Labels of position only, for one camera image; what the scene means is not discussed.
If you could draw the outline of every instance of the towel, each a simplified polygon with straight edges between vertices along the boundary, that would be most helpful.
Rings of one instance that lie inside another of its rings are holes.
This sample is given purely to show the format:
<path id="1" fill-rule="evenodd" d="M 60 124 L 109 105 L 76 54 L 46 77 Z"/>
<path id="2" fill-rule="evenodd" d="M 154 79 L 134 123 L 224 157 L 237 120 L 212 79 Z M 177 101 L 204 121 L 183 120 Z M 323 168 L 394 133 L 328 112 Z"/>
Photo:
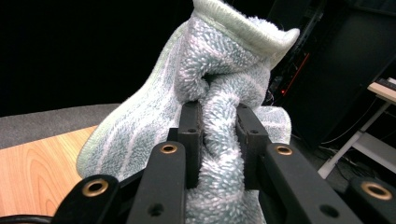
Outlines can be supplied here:
<path id="1" fill-rule="evenodd" d="M 248 105 L 272 142 L 288 144 L 291 123 L 281 107 L 262 106 L 270 71 L 299 30 L 278 30 L 220 0 L 193 0 L 191 17 L 165 44 L 142 88 L 111 112 L 78 155 L 81 177 L 119 181 L 147 165 L 151 149 L 177 127 L 188 101 L 202 105 L 205 149 L 198 186 L 188 189 L 187 223 L 264 223 L 257 190 L 245 190 L 235 133 L 236 107 Z"/>

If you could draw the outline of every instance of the desk leg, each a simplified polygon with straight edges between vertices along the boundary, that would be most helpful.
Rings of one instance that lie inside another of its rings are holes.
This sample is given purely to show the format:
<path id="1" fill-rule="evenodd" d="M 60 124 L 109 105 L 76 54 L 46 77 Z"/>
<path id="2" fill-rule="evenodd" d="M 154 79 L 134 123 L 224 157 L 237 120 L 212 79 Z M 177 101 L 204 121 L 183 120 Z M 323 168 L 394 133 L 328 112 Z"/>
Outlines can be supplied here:
<path id="1" fill-rule="evenodd" d="M 326 161 L 318 170 L 318 173 L 323 179 L 326 179 L 330 174 L 335 164 L 346 154 L 346 152 L 355 144 L 362 134 L 374 123 L 376 119 L 390 106 L 390 102 L 385 102 L 378 111 L 358 130 L 353 136 L 344 144 L 344 146 L 328 161 Z"/>

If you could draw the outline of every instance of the wooden surface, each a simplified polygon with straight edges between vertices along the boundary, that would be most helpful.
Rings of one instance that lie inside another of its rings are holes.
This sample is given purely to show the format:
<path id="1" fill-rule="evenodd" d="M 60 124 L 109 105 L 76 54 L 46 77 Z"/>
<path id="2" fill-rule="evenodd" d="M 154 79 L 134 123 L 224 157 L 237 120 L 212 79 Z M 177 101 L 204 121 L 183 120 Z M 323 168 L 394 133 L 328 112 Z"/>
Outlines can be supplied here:
<path id="1" fill-rule="evenodd" d="M 81 178 L 76 159 L 94 127 L 0 150 L 0 217 L 53 216 Z"/>
<path id="2" fill-rule="evenodd" d="M 369 91 L 373 91 L 376 94 L 385 97 L 392 103 L 396 103 L 396 91 L 393 91 L 392 89 L 389 89 L 387 87 L 384 87 L 378 83 L 373 82 L 370 84 L 370 86 L 367 88 Z"/>

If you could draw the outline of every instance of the brass ring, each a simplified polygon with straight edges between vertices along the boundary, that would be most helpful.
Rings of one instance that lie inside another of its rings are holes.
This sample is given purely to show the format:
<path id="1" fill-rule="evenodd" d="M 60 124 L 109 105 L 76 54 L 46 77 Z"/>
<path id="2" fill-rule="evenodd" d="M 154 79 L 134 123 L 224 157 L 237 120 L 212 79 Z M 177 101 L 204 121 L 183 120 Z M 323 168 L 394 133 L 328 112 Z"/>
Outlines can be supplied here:
<path id="1" fill-rule="evenodd" d="M 107 181 L 104 179 L 94 179 L 84 185 L 84 188 L 82 188 L 82 194 L 87 197 L 95 197 L 105 192 L 107 188 Z"/>
<path id="2" fill-rule="evenodd" d="M 277 147 L 276 151 L 280 155 L 284 155 L 284 156 L 289 156 L 293 153 L 293 151 L 288 147 Z"/>
<path id="3" fill-rule="evenodd" d="M 161 152 L 165 154 L 171 154 L 177 151 L 177 146 L 165 145 L 161 148 Z"/>
<path id="4" fill-rule="evenodd" d="M 387 201 L 392 198 L 392 194 L 389 190 L 385 189 L 384 187 L 375 182 L 364 181 L 363 183 L 361 183 L 361 188 L 364 190 L 364 192 L 379 200 Z"/>

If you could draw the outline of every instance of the desk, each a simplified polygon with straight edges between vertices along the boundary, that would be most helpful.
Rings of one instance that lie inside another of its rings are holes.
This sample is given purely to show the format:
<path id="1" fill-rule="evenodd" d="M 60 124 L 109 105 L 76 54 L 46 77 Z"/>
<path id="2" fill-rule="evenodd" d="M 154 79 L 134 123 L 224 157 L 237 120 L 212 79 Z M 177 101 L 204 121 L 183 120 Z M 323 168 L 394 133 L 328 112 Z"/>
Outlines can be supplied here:
<path id="1" fill-rule="evenodd" d="M 372 83 L 369 91 L 376 93 L 376 96 L 385 103 L 375 112 L 375 114 L 343 145 L 343 147 L 318 170 L 320 176 L 325 179 L 330 174 L 335 164 L 343 155 L 354 147 L 364 155 L 385 166 L 396 174 L 396 149 L 383 143 L 366 131 L 376 119 L 391 105 L 396 105 L 396 91 L 386 88 L 377 83 Z"/>
<path id="2" fill-rule="evenodd" d="M 0 217 L 53 216 L 81 180 L 76 159 L 96 126 L 0 150 Z"/>

